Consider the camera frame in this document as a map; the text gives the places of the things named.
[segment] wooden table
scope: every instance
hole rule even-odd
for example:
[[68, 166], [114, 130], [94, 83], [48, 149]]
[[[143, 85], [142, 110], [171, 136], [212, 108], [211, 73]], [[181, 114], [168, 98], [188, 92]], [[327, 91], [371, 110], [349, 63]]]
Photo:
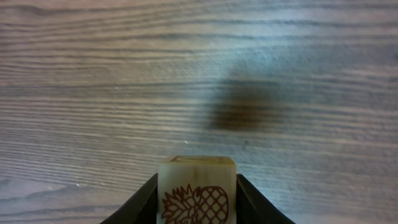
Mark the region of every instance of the wooden table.
[[99, 223], [176, 154], [398, 223], [398, 2], [0, 1], [0, 223]]

